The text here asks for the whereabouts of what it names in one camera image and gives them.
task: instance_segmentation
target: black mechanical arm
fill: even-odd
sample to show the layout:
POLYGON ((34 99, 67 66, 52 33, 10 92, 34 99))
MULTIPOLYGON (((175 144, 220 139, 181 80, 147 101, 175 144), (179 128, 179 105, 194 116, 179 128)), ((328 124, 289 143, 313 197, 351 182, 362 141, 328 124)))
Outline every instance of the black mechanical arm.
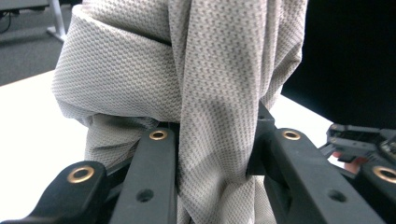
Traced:
MULTIPOLYGON (((35 210, 10 223, 176 223, 178 125, 143 135, 134 157, 109 169, 68 166, 35 210)), ((316 148, 303 134, 277 129, 261 105, 247 175, 265 175, 277 223, 396 223, 396 131, 334 124, 316 148), (367 158, 354 175, 330 164, 367 158)))

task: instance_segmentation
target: woven fabric texture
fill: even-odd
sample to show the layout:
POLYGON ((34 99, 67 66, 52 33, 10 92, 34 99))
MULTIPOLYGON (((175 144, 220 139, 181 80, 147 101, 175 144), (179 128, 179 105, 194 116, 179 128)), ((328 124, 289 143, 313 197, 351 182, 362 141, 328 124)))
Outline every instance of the woven fabric texture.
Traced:
POLYGON ((132 156, 143 131, 180 122, 178 223, 273 223, 246 176, 259 102, 301 61, 306 1, 85 1, 53 92, 89 127, 87 160, 132 156))

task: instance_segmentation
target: gray carpet floor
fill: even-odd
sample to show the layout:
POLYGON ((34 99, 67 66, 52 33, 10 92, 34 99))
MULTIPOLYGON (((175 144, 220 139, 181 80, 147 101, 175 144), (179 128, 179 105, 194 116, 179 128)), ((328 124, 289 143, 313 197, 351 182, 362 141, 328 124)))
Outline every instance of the gray carpet floor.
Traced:
MULTIPOLYGON (((70 5, 61 6, 66 30, 70 5)), ((8 16, 0 20, 0 31, 7 28, 8 16)), ((48 7, 44 11, 21 10, 11 16, 11 26, 0 34, 0 86, 53 70, 63 43, 47 33, 53 26, 48 7)))

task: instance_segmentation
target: black plastic part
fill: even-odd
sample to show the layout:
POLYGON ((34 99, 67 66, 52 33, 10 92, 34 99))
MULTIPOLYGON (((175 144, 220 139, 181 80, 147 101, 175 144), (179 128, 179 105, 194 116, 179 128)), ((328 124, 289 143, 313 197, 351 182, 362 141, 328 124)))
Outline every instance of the black plastic part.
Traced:
POLYGON ((384 223, 303 133, 276 130, 270 150, 282 176, 268 173, 264 185, 278 223, 384 223), (287 139, 285 131, 301 137, 287 139), (279 178, 287 186, 272 183, 279 178))
POLYGON ((336 151, 348 156, 368 157, 370 154, 376 153, 375 144, 343 138, 335 138, 335 141, 332 144, 335 146, 336 151))
POLYGON ((140 139, 123 182, 111 224, 176 223, 177 192, 175 135, 169 129, 152 129, 140 139), (149 137, 163 131, 162 140, 149 137))
POLYGON ((380 129, 334 123, 329 132, 343 133, 343 136, 349 135, 355 139, 357 139, 356 137, 359 137, 360 140, 364 139, 363 141, 367 141, 376 137, 379 134, 380 129))
POLYGON ((107 170, 107 182, 110 186, 110 192, 108 193, 104 204, 100 208, 95 224, 107 224, 110 221, 117 200, 120 197, 123 181, 126 174, 128 173, 131 161, 132 158, 129 158, 128 160, 123 161, 107 170))
POLYGON ((335 147, 332 144, 326 144, 322 146, 319 151, 323 154, 324 157, 327 159, 330 158, 330 156, 334 153, 335 147))
POLYGON ((338 166, 336 166, 336 165, 333 165, 332 167, 333 167, 335 170, 337 170, 338 173, 340 173, 340 175, 342 175, 342 176, 346 179, 346 181, 349 182, 349 184, 352 184, 353 180, 354 180, 355 177, 356 177, 355 174, 349 172, 349 171, 346 170, 346 169, 343 169, 343 168, 341 168, 341 167, 338 167, 338 166))
POLYGON ((275 129, 275 119, 260 103, 254 145, 247 164, 247 175, 265 175, 264 165, 262 164, 262 144, 272 137, 275 129))
POLYGON ((393 135, 387 141, 379 144, 380 155, 385 157, 391 164, 396 165, 396 131, 381 130, 381 135, 393 135))
MULTIPOLYGON (((385 167, 396 172, 396 167, 383 162, 367 162, 361 166, 353 186, 374 210, 387 222, 396 223, 396 182, 380 178, 375 167, 385 167)), ((396 175, 386 176, 396 181, 396 175)))
MULTIPOLYGON (((86 174, 87 172, 75 173, 75 177, 86 174)), ((94 223, 107 193, 105 166, 96 161, 77 162, 66 167, 56 176, 28 217, 2 223, 94 223), (67 177, 74 169, 87 166, 93 169, 90 178, 79 183, 68 181, 67 177)))
POLYGON ((347 155, 347 154, 341 154, 341 156, 338 158, 338 161, 351 163, 356 158, 357 158, 356 156, 351 156, 351 155, 347 155))

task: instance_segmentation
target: brass grommet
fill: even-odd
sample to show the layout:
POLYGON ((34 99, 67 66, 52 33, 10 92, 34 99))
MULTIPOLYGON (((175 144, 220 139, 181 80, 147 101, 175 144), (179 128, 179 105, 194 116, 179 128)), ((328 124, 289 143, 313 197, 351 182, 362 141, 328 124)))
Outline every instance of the brass grommet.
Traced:
POLYGON ((149 135, 149 138, 151 138, 152 140, 163 140, 163 139, 165 139, 166 137, 168 136, 168 133, 166 132, 166 131, 163 131, 163 130, 157 130, 157 131, 154 131, 154 132, 152 132, 150 135, 149 135))
POLYGON ((294 140, 294 141, 295 140, 299 140, 301 138, 301 136, 298 133, 293 132, 293 131, 285 131, 285 132, 282 133, 282 135, 285 138, 287 138, 289 140, 294 140))
POLYGON ((384 167, 384 166, 375 166, 375 167, 373 167, 373 172, 379 178, 386 180, 389 183, 396 184, 396 171, 395 170, 389 169, 388 167, 384 167))
POLYGON ((81 183, 81 182, 84 182, 84 181, 90 179, 94 173, 95 173, 95 170, 93 170, 93 168, 91 166, 88 166, 88 165, 81 166, 81 167, 73 169, 72 172, 70 172, 70 174, 67 176, 67 181, 69 181, 72 184, 81 183), (86 171, 87 174, 85 174, 83 176, 76 176, 76 173, 81 172, 81 171, 86 171))

